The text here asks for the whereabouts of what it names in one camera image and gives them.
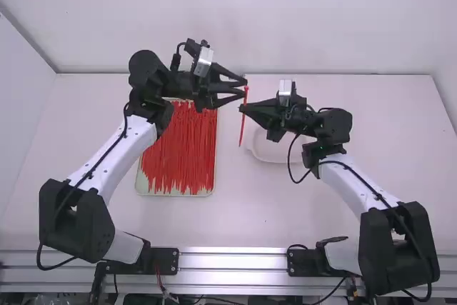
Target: wire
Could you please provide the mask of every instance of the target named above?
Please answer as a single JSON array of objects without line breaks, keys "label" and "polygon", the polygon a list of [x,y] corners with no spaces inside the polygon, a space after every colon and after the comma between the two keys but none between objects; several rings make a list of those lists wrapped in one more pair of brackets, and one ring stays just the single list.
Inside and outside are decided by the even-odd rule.
[{"label": "wire", "polygon": [[322,111],[327,111],[327,110],[333,110],[333,109],[335,109],[335,108],[334,108],[334,107],[321,107],[321,108],[317,111],[317,113],[320,113],[320,112],[322,112]]},{"label": "wire", "polygon": [[331,292],[329,294],[327,294],[325,297],[323,297],[322,299],[319,299],[318,301],[316,301],[315,303],[312,303],[312,304],[305,304],[303,303],[303,305],[317,305],[317,304],[320,304],[320,303],[323,303],[325,300],[327,300],[328,298],[330,298],[331,296],[333,296],[333,294],[338,291],[338,289],[340,288],[341,284],[344,282],[344,280],[346,280],[346,277],[343,277],[342,280],[340,282],[338,282],[338,284],[335,286],[334,289],[331,290]]},{"label": "wire", "polygon": [[316,111],[314,111],[313,107],[312,107],[310,104],[307,104],[307,105],[306,105],[306,108],[307,108],[307,109],[310,109],[310,110],[312,110],[312,112],[316,113]]},{"label": "wire", "polygon": [[216,298],[215,296],[180,296],[181,298],[185,299],[198,299],[199,301],[202,299],[206,300],[215,300],[215,301],[220,301],[222,303],[227,303],[227,304],[233,304],[233,305],[245,305],[243,303],[237,303],[236,301],[231,301],[231,300],[226,300],[222,298]]},{"label": "wire", "polygon": [[303,244],[292,244],[290,247],[287,248],[287,250],[289,250],[291,248],[302,248],[302,249],[308,250],[308,247],[304,246]]},{"label": "wire", "polygon": [[204,294],[202,294],[197,300],[195,300],[193,303],[186,304],[186,305],[197,305],[200,300],[202,300],[205,297]]},{"label": "wire", "polygon": [[178,44],[178,46],[176,46],[176,53],[179,54],[179,48],[181,48],[182,46],[185,46],[186,45],[186,42],[181,42],[180,44]]},{"label": "wire", "polygon": [[116,274],[113,274],[113,280],[114,280],[114,290],[116,291],[116,295],[118,296],[119,295],[119,290],[117,288],[117,278],[116,278]]},{"label": "wire", "polygon": [[297,134],[295,135],[295,137],[293,138],[292,142],[291,142],[291,145],[288,146],[288,151],[287,151],[287,171],[288,171],[288,175],[291,177],[291,180],[294,184],[300,184],[307,176],[308,174],[311,173],[311,169],[308,169],[308,171],[306,171],[306,173],[299,179],[299,180],[295,180],[292,176],[292,170],[291,170],[291,151],[292,151],[292,146],[293,144],[295,143],[295,141],[297,140],[297,138],[300,136],[301,134]]},{"label": "wire", "polygon": [[[53,222],[55,222],[57,220],[57,217],[59,216],[59,214],[61,213],[62,209],[65,207],[66,205],[66,202],[70,199],[70,197],[73,195],[73,193],[75,192],[75,190],[78,189],[78,187],[83,183],[85,182],[85,180],[87,180],[88,178],[91,179],[92,177],[92,173],[97,169],[97,167],[100,165],[100,163],[108,156],[109,153],[111,153],[111,151],[114,149],[114,147],[126,136],[126,133],[127,133],[127,115],[126,115],[126,111],[129,107],[129,103],[125,104],[124,106],[124,110],[123,110],[123,114],[124,114],[124,129],[122,130],[121,134],[119,135],[118,139],[114,141],[114,143],[104,152],[104,154],[100,157],[100,159],[92,166],[92,168],[89,169],[89,171],[84,174],[84,176],[73,186],[73,188],[70,189],[70,191],[65,195],[64,199],[62,200],[62,202],[60,203],[59,207],[57,207],[57,210],[56,210],[56,213],[54,214],[54,217],[52,219]],[[36,250],[36,265],[38,266],[39,269],[41,269],[42,271],[51,271],[53,269],[56,269],[56,268],[59,268],[59,267],[62,267],[63,265],[73,261],[73,260],[76,260],[77,257],[71,257],[70,259],[67,259],[65,261],[62,261],[61,263],[59,264],[55,264],[53,266],[43,266],[41,264],[41,251],[43,250],[43,244],[40,243],[38,245],[38,249]]]}]

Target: table surface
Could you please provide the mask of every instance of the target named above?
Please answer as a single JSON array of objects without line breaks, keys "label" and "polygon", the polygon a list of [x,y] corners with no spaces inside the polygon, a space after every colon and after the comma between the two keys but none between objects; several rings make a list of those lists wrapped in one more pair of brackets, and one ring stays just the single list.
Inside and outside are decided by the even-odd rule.
[{"label": "table surface", "polygon": [[[430,76],[248,75],[249,101],[273,97],[284,78],[295,79],[298,93],[315,109],[350,111],[349,154],[385,190],[422,203],[436,246],[457,250],[457,138]],[[118,74],[56,80],[0,223],[0,249],[37,245],[41,185],[48,178],[65,179],[104,143],[121,121],[128,92],[126,76]],[[358,219],[327,185],[313,176],[295,185],[285,164],[260,162],[238,148],[238,105],[219,112],[213,194],[140,196],[135,163],[109,204],[116,227],[157,246],[285,247],[357,237]],[[293,166],[295,175],[303,171]]]}]

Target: white table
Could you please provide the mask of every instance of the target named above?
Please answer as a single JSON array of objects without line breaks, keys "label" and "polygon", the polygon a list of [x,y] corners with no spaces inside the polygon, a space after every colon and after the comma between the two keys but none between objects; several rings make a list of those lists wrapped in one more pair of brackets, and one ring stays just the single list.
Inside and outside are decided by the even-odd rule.
[{"label": "white table", "polygon": [[[284,77],[249,75],[249,101],[273,97],[278,80]],[[457,261],[453,255],[457,254],[457,241],[453,225],[457,222],[457,212],[453,194],[457,168],[453,158],[457,153],[457,138],[431,77],[286,77],[297,81],[298,93],[307,96],[313,107],[337,106],[350,111],[354,125],[351,142],[345,145],[348,152],[385,190],[404,201],[416,200],[426,207],[440,261],[443,261],[441,268],[445,264],[449,271],[437,283],[440,296],[456,295],[453,287],[457,278],[453,271],[457,271]],[[21,271],[5,271],[6,281],[11,285],[0,284],[0,291],[12,289],[19,281],[47,290],[59,282],[63,288],[56,287],[60,291],[69,287],[68,282],[73,285],[68,291],[74,291],[74,287],[87,291],[93,273],[91,267],[85,267],[88,270],[85,274],[71,272],[73,267],[49,272],[48,281],[39,281],[43,274],[33,267],[31,258],[37,245],[38,190],[50,177],[65,179],[100,147],[119,125],[128,92],[126,78],[119,75],[66,76],[57,80],[1,221],[0,249],[9,256],[3,260],[11,261],[12,265],[24,260],[25,265]],[[109,209],[114,223],[124,231],[150,240],[153,245],[177,246],[187,251],[183,263],[197,261],[191,257],[200,256],[199,261],[210,271],[192,274],[199,264],[187,262],[189,270],[180,272],[177,279],[170,278],[171,283],[176,281],[177,286],[188,287],[187,290],[193,289],[195,293],[204,289],[204,293],[220,293],[217,287],[207,287],[216,283],[219,290],[230,294],[266,294],[274,290],[316,294],[313,292],[318,293],[318,289],[313,291],[308,287],[312,280],[288,278],[285,267],[274,265],[268,269],[265,266],[271,265],[261,264],[260,272],[266,269],[262,272],[278,273],[263,277],[248,274],[253,273],[250,268],[244,268],[249,264],[237,264],[230,256],[253,254],[252,261],[266,261],[281,255],[290,244],[313,245],[320,239],[343,234],[357,237],[358,221],[325,184],[310,177],[296,186],[288,179],[285,165],[261,163],[249,151],[239,149],[241,116],[237,106],[231,104],[219,112],[216,185],[212,195],[197,199],[139,196],[134,190],[135,165],[111,199]],[[294,172],[299,175],[302,171],[303,167],[297,166]],[[158,225],[163,218],[166,225]],[[206,248],[195,255],[194,249],[189,248],[192,246]],[[211,248],[217,246],[278,247],[279,250],[237,248],[233,255],[229,248]],[[16,255],[18,249],[22,251],[18,254],[23,254],[20,257]],[[221,254],[220,263],[203,262],[217,252]],[[57,253],[49,254],[58,260]],[[232,282],[229,279],[233,272],[224,266],[240,267],[240,273]],[[205,273],[216,274],[210,277]],[[153,277],[142,280],[126,276],[126,279],[119,278],[119,283],[124,282],[124,287],[131,287],[129,290],[137,290],[136,286],[144,290],[154,283]],[[327,282],[334,285],[337,280]],[[323,293],[327,291],[325,287],[322,289]]]}]

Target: red stick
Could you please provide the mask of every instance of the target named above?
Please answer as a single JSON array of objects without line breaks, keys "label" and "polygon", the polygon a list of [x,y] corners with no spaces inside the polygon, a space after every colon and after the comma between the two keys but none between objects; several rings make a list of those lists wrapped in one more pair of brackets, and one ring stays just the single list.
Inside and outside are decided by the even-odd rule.
[{"label": "red stick", "polygon": [[[243,105],[246,105],[248,103],[248,90],[249,90],[249,87],[245,86],[244,87],[244,101],[243,101]],[[241,146],[241,141],[243,141],[243,131],[244,131],[244,119],[246,118],[246,115],[243,114],[243,117],[241,119],[241,130],[240,130],[240,141],[238,143],[238,146]]]}]

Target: white wall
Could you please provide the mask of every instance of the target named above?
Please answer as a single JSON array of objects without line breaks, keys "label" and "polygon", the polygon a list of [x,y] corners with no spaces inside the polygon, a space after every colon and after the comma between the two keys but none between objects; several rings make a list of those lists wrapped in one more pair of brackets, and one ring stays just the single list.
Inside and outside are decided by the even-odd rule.
[{"label": "white wall", "polygon": [[61,72],[168,63],[205,38],[239,72],[433,74],[457,124],[456,0],[0,0]]},{"label": "white wall", "polygon": [[14,190],[54,71],[0,13],[0,216]]}]

